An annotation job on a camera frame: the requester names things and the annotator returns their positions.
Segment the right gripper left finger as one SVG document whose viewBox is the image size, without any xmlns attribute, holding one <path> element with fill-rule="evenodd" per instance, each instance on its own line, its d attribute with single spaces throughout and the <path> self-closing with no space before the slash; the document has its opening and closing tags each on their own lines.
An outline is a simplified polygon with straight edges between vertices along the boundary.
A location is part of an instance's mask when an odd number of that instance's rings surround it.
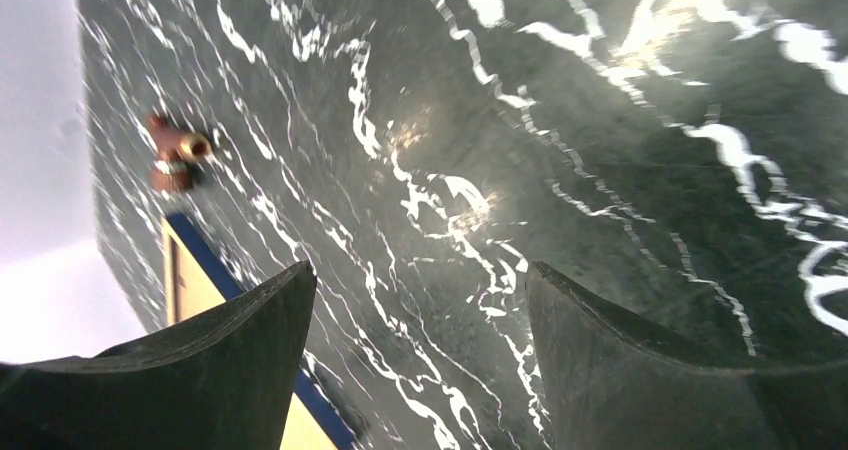
<svg viewBox="0 0 848 450">
<path fill-rule="evenodd" d="M 5 449 L 276 449 L 312 318 L 297 263 L 185 321 L 90 357 L 1 368 Z"/>
</svg>

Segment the blue photo frame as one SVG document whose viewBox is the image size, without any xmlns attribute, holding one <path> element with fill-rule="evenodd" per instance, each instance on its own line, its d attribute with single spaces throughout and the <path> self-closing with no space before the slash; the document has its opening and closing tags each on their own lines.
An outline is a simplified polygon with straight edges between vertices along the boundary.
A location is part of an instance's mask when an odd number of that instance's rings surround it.
<svg viewBox="0 0 848 450">
<path fill-rule="evenodd" d="M 187 320 L 239 296 L 243 290 L 206 240 L 183 213 L 162 218 L 164 279 L 170 325 Z M 302 366 L 280 447 L 353 449 L 356 435 L 337 407 Z"/>
</svg>

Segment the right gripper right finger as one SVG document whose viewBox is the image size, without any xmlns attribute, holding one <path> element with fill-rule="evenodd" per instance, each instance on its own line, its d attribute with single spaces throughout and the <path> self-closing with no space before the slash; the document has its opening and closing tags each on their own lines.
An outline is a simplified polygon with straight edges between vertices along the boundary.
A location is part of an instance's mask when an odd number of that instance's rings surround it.
<svg viewBox="0 0 848 450">
<path fill-rule="evenodd" d="M 528 268 L 534 349 L 559 449 L 843 449 L 847 362 L 792 365 L 712 351 Z"/>
</svg>

